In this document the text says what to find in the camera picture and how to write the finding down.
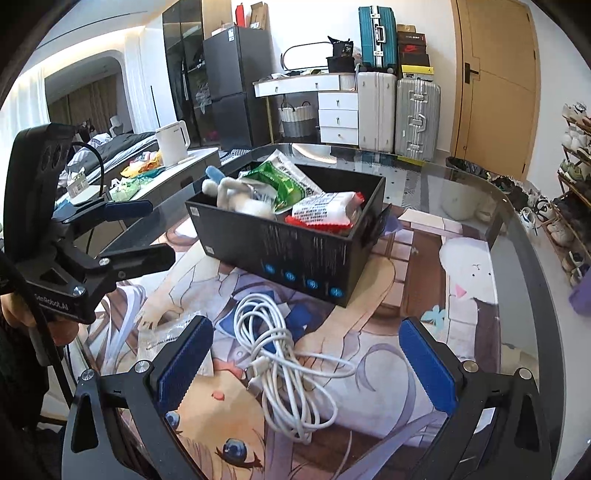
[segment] white dresser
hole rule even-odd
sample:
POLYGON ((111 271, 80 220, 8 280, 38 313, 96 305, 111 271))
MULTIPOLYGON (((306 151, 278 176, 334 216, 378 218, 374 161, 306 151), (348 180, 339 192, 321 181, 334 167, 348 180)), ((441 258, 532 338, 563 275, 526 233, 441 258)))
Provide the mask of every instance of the white dresser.
POLYGON ((357 92, 319 92, 320 141, 359 145, 357 92))

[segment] white cable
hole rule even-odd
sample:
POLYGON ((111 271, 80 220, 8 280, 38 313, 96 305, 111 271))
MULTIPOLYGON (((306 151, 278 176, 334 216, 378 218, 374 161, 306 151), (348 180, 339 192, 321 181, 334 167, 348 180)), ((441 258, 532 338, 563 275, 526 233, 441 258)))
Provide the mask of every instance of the white cable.
POLYGON ((244 297, 236 307, 234 315, 234 333, 236 340, 251 357, 247 371, 253 373, 254 381, 262 384, 262 409, 265 420, 273 430, 283 433, 291 440, 310 443, 312 433, 332 425, 339 409, 334 398, 313 377, 345 378, 355 373, 353 362, 335 358, 322 353, 295 352, 291 332, 285 326, 285 319, 275 302, 267 295, 252 293, 244 297), (261 335, 254 331, 257 319, 263 321, 268 330, 261 335), (275 352, 265 349, 272 343, 275 352), (302 367, 298 356, 314 357, 350 367, 346 372, 321 372, 302 367), (332 415, 322 422, 313 392, 305 386, 322 393, 332 407, 332 415), (288 401, 283 401, 280 390, 287 394, 288 401))

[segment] teal suitcase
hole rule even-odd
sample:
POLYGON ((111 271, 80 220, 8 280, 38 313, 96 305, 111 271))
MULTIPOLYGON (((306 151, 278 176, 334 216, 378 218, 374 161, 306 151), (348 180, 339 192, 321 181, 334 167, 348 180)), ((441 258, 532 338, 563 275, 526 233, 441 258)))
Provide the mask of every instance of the teal suitcase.
POLYGON ((361 56, 366 69, 385 73, 398 71, 396 19, 390 7, 359 7, 361 56))

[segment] snack package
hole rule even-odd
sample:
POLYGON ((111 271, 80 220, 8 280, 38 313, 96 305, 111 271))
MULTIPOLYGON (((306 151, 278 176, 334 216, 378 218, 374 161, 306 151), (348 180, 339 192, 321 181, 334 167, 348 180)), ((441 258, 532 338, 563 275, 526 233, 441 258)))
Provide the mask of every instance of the snack package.
POLYGON ((277 192, 274 202, 276 214, 288 211, 306 197, 324 193, 279 150, 275 150, 257 168, 241 172, 239 178, 258 180, 272 186, 277 192))
POLYGON ((360 192, 322 193, 296 203, 285 221, 323 232, 348 235, 365 201, 360 192))

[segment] silver suitcase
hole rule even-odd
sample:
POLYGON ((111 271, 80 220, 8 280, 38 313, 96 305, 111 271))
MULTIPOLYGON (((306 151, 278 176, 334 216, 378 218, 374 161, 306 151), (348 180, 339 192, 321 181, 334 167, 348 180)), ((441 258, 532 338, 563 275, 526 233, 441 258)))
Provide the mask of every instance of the silver suitcase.
POLYGON ((434 82, 398 82, 395 153, 416 160, 432 160, 437 146, 441 88, 434 82))

